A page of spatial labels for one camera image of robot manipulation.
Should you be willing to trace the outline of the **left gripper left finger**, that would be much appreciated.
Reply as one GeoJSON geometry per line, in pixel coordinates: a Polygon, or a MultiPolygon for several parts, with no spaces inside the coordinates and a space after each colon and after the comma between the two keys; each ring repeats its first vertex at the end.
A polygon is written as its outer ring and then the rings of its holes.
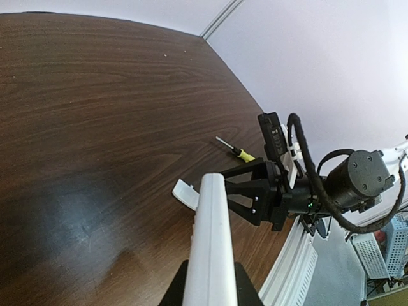
{"type": "Polygon", "coordinates": [[[188,260],[182,262],[159,306],[182,306],[188,264],[188,260]]]}

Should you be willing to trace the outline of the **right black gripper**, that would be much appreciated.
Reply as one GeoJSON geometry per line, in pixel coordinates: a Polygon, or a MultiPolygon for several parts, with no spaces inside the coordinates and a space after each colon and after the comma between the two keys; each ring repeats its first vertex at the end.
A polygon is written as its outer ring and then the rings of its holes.
{"type": "Polygon", "coordinates": [[[299,217],[298,222],[305,231],[316,231],[321,221],[318,217],[321,205],[318,203],[317,195],[313,191],[309,177],[304,172],[299,162],[295,163],[295,184],[290,187],[282,176],[277,177],[276,192],[271,197],[270,211],[268,183],[243,183],[266,178],[265,160],[256,158],[248,163],[223,170],[221,174],[226,181],[226,193],[230,195],[241,195],[252,200],[252,206],[246,207],[228,199],[228,208],[240,217],[259,226],[262,221],[272,224],[272,231],[281,231],[286,219],[299,217]]]}

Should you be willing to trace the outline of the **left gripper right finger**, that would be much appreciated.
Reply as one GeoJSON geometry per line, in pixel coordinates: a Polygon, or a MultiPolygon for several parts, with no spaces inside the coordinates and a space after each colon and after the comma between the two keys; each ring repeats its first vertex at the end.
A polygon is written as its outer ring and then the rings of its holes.
{"type": "Polygon", "coordinates": [[[234,262],[238,306],[264,306],[247,272],[239,262],[234,262]]]}

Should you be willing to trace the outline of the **yellow handled screwdriver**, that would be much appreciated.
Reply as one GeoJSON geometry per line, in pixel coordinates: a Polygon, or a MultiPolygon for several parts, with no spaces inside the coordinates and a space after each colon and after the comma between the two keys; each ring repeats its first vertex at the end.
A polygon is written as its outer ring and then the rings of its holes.
{"type": "Polygon", "coordinates": [[[215,139],[217,141],[221,142],[227,148],[229,148],[234,156],[236,156],[237,158],[243,160],[245,163],[249,163],[249,162],[254,161],[256,159],[251,154],[248,154],[244,149],[239,149],[236,146],[232,146],[231,144],[227,143],[226,141],[224,141],[222,138],[220,138],[218,136],[216,136],[215,139]]]}

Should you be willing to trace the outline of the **white remote control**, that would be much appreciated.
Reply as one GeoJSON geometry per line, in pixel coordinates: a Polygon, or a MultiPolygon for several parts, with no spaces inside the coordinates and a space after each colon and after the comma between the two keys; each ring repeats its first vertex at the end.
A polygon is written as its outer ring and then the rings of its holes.
{"type": "Polygon", "coordinates": [[[201,180],[182,304],[238,304],[230,216],[220,173],[208,173],[201,180]]]}

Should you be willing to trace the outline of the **white battery cover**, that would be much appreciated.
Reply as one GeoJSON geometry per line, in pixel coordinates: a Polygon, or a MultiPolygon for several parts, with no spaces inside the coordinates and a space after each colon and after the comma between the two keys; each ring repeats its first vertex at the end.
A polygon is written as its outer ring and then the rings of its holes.
{"type": "Polygon", "coordinates": [[[181,178],[177,180],[172,195],[191,210],[195,211],[197,209],[199,193],[194,190],[192,185],[187,184],[181,178]]]}

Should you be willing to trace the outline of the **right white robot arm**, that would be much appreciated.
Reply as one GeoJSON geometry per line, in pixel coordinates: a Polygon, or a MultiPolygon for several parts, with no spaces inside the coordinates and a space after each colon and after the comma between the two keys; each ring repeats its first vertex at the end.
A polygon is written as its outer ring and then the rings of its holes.
{"type": "Polygon", "coordinates": [[[266,159],[256,158],[246,164],[225,170],[228,195],[241,195],[252,201],[251,207],[229,200],[229,208],[251,224],[272,223],[280,231],[290,215],[300,218],[306,232],[313,235],[324,217],[338,218],[327,206],[332,201],[340,215],[348,211],[364,212],[380,200],[381,194],[400,182],[396,213],[405,193],[407,142],[392,149],[343,149],[327,154],[322,162],[345,155],[346,158],[327,176],[317,176],[318,189],[312,175],[299,165],[302,158],[297,143],[288,145],[282,133],[265,138],[266,159]]]}

